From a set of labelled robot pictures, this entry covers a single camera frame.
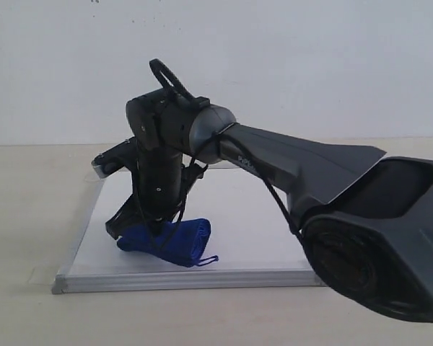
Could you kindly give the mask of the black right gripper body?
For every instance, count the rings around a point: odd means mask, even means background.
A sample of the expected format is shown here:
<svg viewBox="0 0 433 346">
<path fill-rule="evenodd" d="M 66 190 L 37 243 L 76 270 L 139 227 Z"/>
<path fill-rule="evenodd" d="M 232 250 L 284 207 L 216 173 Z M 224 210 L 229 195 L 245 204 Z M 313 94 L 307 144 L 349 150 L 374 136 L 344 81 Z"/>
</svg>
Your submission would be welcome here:
<svg viewBox="0 0 433 346">
<path fill-rule="evenodd" d="M 205 97 L 186 99 L 162 89 L 127 102 L 127 121 L 137 140 L 139 205 L 147 218 L 176 205 L 204 176 L 205 167 L 183 165 L 183 154 L 191 154 L 191 126 L 205 108 Z"/>
</svg>

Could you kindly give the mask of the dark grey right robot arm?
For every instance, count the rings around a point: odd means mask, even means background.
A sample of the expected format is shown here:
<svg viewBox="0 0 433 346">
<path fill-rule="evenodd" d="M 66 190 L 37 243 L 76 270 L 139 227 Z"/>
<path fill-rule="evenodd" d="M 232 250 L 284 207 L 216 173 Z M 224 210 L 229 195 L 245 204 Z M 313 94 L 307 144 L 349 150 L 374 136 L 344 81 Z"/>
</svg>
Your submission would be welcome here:
<svg viewBox="0 0 433 346">
<path fill-rule="evenodd" d="M 208 165 L 228 161 L 286 194 L 289 230 L 329 288 L 433 323 L 433 160 L 251 128 L 207 98 L 163 90 L 128 101 L 126 117 L 133 137 L 92 163 L 101 177 L 131 172 L 131 196 L 106 225 L 113 238 L 139 224 L 161 234 Z"/>
</svg>

